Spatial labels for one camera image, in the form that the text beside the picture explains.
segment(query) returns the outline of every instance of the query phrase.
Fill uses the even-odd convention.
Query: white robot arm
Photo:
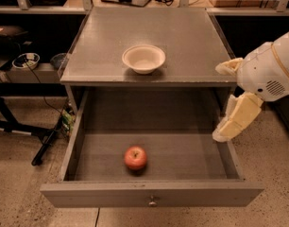
[[[273,43],[264,43],[247,54],[220,63],[216,71],[237,78],[245,92],[230,96],[226,115],[212,133],[218,142],[237,136],[260,113],[264,101],[276,101],[289,95],[289,32]]]

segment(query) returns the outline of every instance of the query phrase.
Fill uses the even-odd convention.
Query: gray tabletop
[[[138,75],[122,62],[131,46],[152,44],[165,64]],[[234,77],[214,67],[230,59],[203,8],[93,8],[70,54],[61,83],[71,85],[228,86]]]

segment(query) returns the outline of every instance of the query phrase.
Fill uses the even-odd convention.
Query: concrete floor
[[[61,109],[64,98],[48,98]],[[42,97],[6,98],[21,123],[52,128],[59,113]],[[289,226],[289,133],[269,107],[233,140],[246,179],[265,190],[249,206],[183,208],[102,208],[99,227],[121,226]],[[93,227],[97,209],[56,209],[40,193],[57,179],[67,141],[61,136],[44,155],[31,161],[41,143],[34,136],[0,131],[0,226]]]

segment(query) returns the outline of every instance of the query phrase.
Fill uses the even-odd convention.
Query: red apple
[[[129,147],[125,153],[125,164],[131,170],[140,170],[146,165],[146,153],[140,146]]]

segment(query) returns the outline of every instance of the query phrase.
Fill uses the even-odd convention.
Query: drawer
[[[95,88],[84,94],[57,183],[41,192],[56,207],[246,206],[262,191],[245,180],[231,142],[212,132],[210,88]],[[129,146],[147,153],[137,173]]]

